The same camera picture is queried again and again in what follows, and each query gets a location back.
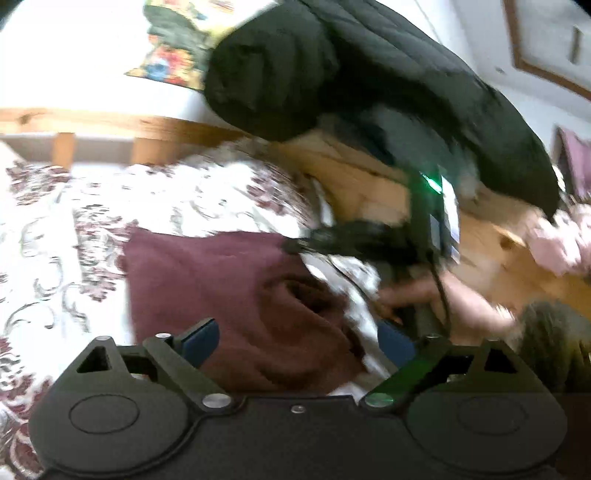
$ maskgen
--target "floral bedspread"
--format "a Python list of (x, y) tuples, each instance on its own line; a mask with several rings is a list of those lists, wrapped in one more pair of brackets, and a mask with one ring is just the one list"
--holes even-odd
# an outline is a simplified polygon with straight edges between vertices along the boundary
[[(73, 358), (99, 335), (134, 343), (121, 268), (132, 226), (186, 236), (237, 230), (301, 236), (318, 225), (301, 186), (256, 159), (264, 149), (243, 140), (174, 166), (76, 178), (28, 163), (0, 142), (0, 480), (42, 473), (28, 419)], [(322, 256), (304, 261), (349, 295), (353, 328), (375, 344), (375, 324), (357, 291)], [(373, 268), (333, 261), (367, 291), (377, 288)], [(338, 393), (358, 397), (388, 375), (370, 355), (366, 366), (368, 374)]]

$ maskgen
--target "wooden bed frame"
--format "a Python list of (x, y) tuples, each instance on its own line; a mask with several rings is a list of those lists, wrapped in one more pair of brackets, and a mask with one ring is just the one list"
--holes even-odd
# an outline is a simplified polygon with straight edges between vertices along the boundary
[[(53, 164), (70, 168), (76, 135), (133, 138), (131, 163), (167, 164), (178, 159), (182, 144), (214, 147), (244, 133), (157, 116), (78, 112), (59, 109), (0, 109), (0, 134), (50, 132)], [(398, 222), (408, 214), (404, 175), (375, 159), (345, 161), (339, 155), (305, 146), (273, 144), (279, 153), (317, 178), (327, 190), (339, 219), (369, 218)], [(489, 301), (520, 310), (535, 299), (559, 299), (591, 319), (591, 287), (581, 278), (557, 278), (538, 267), (524, 242), (510, 231), (461, 214), (461, 264), (454, 269)]]

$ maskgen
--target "black quilted jacket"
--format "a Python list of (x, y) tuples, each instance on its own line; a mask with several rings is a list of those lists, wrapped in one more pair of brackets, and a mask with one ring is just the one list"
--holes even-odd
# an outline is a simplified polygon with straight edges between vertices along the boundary
[(340, 137), (384, 163), (490, 189), (549, 216), (558, 186), (540, 139), (456, 55), (374, 0), (284, 0), (213, 52), (205, 96), (224, 120), (284, 141), (336, 116)]

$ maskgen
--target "maroon towel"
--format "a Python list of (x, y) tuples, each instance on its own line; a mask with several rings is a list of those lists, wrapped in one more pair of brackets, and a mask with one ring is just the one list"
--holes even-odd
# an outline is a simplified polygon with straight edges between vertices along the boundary
[(206, 317), (220, 344), (201, 370), (229, 392), (325, 394), (362, 371), (345, 302), (272, 233), (186, 238), (134, 230), (125, 245), (138, 341)]

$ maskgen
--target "wooden bed slat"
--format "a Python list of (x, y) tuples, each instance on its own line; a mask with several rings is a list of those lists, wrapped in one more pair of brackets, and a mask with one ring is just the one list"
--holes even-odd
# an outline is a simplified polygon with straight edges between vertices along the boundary
[(246, 134), (163, 116), (71, 111), (51, 108), (0, 109), (0, 134), (72, 132), (79, 135), (118, 135), (215, 147)]
[(58, 165), (70, 170), (74, 161), (76, 150), (76, 135), (72, 133), (58, 133), (53, 140), (53, 151), (51, 153), (52, 165)]
[(145, 165), (166, 165), (179, 160), (181, 145), (177, 142), (136, 138), (131, 150), (131, 163)]

